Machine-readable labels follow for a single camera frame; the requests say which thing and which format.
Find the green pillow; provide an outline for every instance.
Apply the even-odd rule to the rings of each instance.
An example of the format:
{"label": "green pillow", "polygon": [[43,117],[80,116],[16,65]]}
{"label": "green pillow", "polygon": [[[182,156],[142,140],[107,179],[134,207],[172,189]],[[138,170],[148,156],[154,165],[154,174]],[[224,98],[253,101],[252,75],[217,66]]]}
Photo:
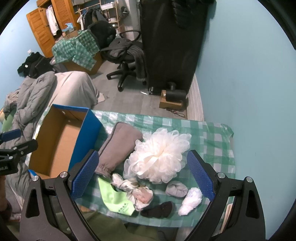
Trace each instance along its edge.
{"label": "green pillow", "polygon": [[2,132],[6,132],[6,131],[9,131],[11,129],[11,126],[12,126],[12,120],[13,120],[13,117],[16,113],[17,109],[14,108],[10,114],[7,116],[7,119],[4,119],[3,121],[3,124],[2,124]]}

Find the pillow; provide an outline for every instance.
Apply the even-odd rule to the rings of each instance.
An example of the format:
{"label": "pillow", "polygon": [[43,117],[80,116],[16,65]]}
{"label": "pillow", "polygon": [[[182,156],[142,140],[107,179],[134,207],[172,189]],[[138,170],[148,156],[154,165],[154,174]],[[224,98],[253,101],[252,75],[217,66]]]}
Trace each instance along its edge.
{"label": "pillow", "polygon": [[2,132],[6,132],[6,131],[9,131],[11,129],[12,120],[13,120],[13,117],[14,117],[16,111],[17,111],[17,109],[14,108],[10,112],[10,114],[8,115],[7,119],[4,119],[3,124],[2,124]]}
{"label": "pillow", "polygon": [[4,113],[3,113],[3,108],[0,110],[0,122],[3,124],[4,121]]}

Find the silver screw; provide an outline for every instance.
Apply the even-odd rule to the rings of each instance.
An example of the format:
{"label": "silver screw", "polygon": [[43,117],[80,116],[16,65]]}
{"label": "silver screw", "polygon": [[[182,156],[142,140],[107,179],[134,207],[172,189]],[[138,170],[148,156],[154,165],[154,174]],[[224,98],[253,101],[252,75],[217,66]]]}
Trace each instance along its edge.
{"label": "silver screw", "polygon": [[66,177],[68,175],[67,172],[61,172],[61,174],[59,175],[61,178]]}
{"label": "silver screw", "polygon": [[247,177],[246,180],[247,180],[247,182],[250,182],[250,183],[253,181],[253,179],[251,177]]}
{"label": "silver screw", "polygon": [[219,177],[219,178],[225,178],[225,174],[224,174],[223,172],[219,172],[219,173],[218,173],[218,177]]}
{"label": "silver screw", "polygon": [[34,176],[34,177],[32,178],[33,182],[37,181],[38,179],[39,179],[38,176]]}

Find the white mesh sponge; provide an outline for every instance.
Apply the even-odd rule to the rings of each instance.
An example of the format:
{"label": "white mesh sponge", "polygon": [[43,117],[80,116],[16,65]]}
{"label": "white mesh sponge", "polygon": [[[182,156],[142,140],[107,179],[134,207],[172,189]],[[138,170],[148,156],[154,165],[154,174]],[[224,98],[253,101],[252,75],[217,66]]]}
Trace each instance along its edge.
{"label": "white mesh sponge", "polygon": [[124,163],[124,178],[137,175],[154,184],[168,183],[186,165],[182,153],[189,149],[190,138],[190,134],[179,134],[177,130],[168,132],[165,128],[153,134],[144,133],[144,141],[136,140],[135,151]]}

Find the wooden louvered door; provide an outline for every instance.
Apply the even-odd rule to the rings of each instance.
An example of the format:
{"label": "wooden louvered door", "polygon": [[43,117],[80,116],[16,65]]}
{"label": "wooden louvered door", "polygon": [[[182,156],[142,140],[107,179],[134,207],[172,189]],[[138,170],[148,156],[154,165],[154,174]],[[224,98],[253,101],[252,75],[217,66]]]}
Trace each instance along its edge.
{"label": "wooden louvered door", "polygon": [[27,19],[44,56],[49,58],[53,56],[52,46],[55,41],[42,11],[44,11],[42,8],[35,9],[27,14]]}
{"label": "wooden louvered door", "polygon": [[52,6],[62,29],[67,27],[66,23],[73,23],[74,27],[80,29],[80,25],[77,23],[79,16],[74,13],[71,0],[52,0]]}

